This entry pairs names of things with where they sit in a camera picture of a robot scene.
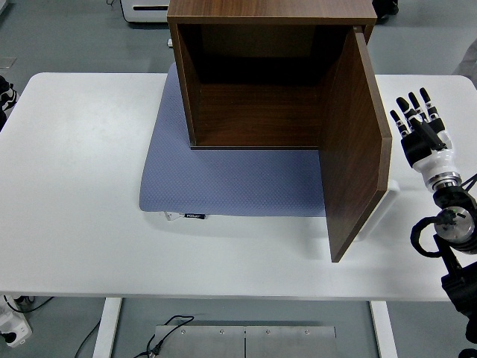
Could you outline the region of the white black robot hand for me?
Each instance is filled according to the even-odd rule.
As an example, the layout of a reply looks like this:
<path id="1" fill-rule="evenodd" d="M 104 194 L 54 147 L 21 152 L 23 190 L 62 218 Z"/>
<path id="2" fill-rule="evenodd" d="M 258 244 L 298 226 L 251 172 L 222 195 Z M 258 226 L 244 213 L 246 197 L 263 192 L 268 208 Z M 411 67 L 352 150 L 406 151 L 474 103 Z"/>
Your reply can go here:
<path id="1" fill-rule="evenodd" d="M 405 158 L 422 175 L 428 190 L 458 186 L 461 176 L 455 166 L 452 140 L 427 90 L 422 87 L 419 94 L 421 100 L 413 92 L 408 99 L 397 98 L 401 113 L 390 112 L 401 136 Z"/>

